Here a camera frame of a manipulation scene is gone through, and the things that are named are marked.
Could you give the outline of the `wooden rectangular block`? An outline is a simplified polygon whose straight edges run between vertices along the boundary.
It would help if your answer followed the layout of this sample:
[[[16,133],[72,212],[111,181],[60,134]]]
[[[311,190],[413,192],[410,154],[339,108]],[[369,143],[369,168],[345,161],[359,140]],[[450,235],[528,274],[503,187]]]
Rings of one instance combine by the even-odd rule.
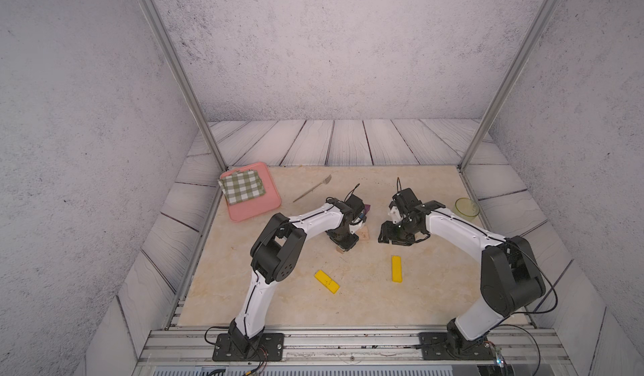
[[[369,240],[370,234],[367,225],[364,224],[359,230],[357,230],[356,236],[359,237],[359,240]]]

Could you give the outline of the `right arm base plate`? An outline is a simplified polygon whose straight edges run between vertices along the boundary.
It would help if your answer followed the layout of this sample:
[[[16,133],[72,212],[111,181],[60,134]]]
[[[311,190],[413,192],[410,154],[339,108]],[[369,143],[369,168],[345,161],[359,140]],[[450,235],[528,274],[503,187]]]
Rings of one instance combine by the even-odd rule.
[[[494,350],[486,339],[462,339],[449,332],[421,332],[419,346],[423,360],[492,361]]]

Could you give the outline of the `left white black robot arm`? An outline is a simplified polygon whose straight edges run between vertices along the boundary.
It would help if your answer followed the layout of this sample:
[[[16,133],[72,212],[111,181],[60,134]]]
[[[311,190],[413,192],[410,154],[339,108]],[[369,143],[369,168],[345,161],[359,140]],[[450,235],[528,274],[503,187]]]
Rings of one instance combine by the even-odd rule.
[[[370,207],[356,196],[327,198],[321,207],[298,216],[273,215],[251,248],[252,278],[239,314],[227,335],[245,356],[253,354],[266,325],[266,315],[278,283],[295,269],[305,242],[321,233],[344,251],[357,244],[357,231]]]

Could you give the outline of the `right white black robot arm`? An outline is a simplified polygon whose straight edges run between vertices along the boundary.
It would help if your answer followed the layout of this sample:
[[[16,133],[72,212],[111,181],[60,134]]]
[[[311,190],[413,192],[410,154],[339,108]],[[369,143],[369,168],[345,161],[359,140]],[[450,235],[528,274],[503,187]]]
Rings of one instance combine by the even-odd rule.
[[[455,357],[472,355],[493,327],[546,293],[528,240],[492,233],[436,201],[408,201],[397,194],[389,209],[391,219],[382,224],[380,243],[411,246],[419,243],[418,233],[439,236],[481,266],[481,297],[447,325],[446,348]]]

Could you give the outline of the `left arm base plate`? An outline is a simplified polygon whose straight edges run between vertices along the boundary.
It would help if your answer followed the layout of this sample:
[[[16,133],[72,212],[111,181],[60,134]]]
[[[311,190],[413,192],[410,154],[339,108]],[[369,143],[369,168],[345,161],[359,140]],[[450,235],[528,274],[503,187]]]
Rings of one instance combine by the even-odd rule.
[[[280,362],[283,359],[284,334],[260,332],[247,340],[222,333],[217,336],[212,355],[214,362]]]

